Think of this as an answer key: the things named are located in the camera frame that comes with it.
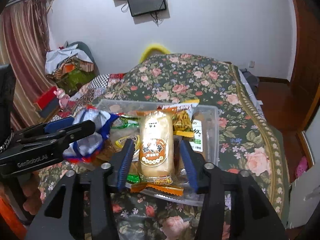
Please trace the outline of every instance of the wall outlet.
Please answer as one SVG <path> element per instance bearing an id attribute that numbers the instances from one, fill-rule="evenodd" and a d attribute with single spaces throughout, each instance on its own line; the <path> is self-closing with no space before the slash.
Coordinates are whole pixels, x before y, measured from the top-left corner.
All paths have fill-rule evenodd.
<path id="1" fill-rule="evenodd" d="M 249 67 L 254 67 L 254 61 L 250 61 L 250 63 L 249 63 Z"/>

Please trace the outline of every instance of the metal screw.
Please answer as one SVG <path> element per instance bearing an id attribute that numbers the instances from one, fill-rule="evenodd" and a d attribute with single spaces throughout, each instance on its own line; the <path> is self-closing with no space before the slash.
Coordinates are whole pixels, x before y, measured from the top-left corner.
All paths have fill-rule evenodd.
<path id="1" fill-rule="evenodd" d="M 67 177 L 72 177 L 73 175 L 75 175 L 76 174 L 76 172 L 74 171 L 74 170 L 70 170 L 70 171 L 67 171 L 66 172 L 66 176 Z"/>
<path id="2" fill-rule="evenodd" d="M 207 169 L 207 170 L 212 170 L 214 168 L 214 164 L 213 163 L 205 163 L 204 164 L 204 167 Z"/>
<path id="3" fill-rule="evenodd" d="M 111 168 L 111 164 L 110 163 L 103 163 L 103 164 L 101 164 L 101 168 L 104 170 L 109 169 L 109 168 Z"/>
<path id="4" fill-rule="evenodd" d="M 250 175 L 249 171 L 247 170 L 241 170 L 239 173 L 242 177 L 248 177 Z"/>

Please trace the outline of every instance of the bed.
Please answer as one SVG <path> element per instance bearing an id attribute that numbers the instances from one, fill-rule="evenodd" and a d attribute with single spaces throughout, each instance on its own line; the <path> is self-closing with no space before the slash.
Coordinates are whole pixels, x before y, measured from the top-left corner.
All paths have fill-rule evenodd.
<path id="1" fill-rule="evenodd" d="M 285 226 L 289 182 L 282 135 L 267 124 L 261 109 L 256 108 L 259 105 L 255 106 L 250 100 L 240 78 L 236 66 L 213 58 L 190 54 L 155 55 L 123 78 L 101 75 L 92 80 L 76 95 L 77 104 L 70 114 L 81 105 L 96 105 L 102 98 L 165 102 L 199 98 L 201 104 L 217 106 L 220 115 L 219 167 L 235 173 L 249 169 Z M 42 200 L 70 169 L 85 171 L 83 166 L 66 161 L 41 170 Z M 88 194 L 84 199 L 85 238 L 91 239 Z M 112 201 L 119 235 L 123 239 L 192 239 L 201 214 L 201 207 L 143 194 L 113 194 Z M 226 192 L 223 239 L 229 237 L 231 208 L 230 194 Z"/>

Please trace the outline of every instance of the striped curtain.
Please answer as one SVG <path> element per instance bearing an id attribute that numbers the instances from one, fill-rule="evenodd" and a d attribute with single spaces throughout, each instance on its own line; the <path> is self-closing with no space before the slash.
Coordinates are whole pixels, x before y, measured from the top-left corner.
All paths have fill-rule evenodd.
<path id="1" fill-rule="evenodd" d="M 45 76 L 49 50 L 47 0 L 24 0 L 0 15 L 0 64 L 12 65 L 17 82 L 11 127 L 19 130 L 38 123 L 33 103 L 54 83 Z"/>

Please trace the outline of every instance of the round orange label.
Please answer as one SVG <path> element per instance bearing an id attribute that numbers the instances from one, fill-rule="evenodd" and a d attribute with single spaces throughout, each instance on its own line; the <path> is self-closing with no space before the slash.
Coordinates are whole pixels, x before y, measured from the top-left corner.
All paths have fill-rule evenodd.
<path id="1" fill-rule="evenodd" d="M 162 139 L 150 139 L 143 142 L 140 149 L 140 161 L 146 166 L 158 166 L 166 159 L 167 144 Z"/>

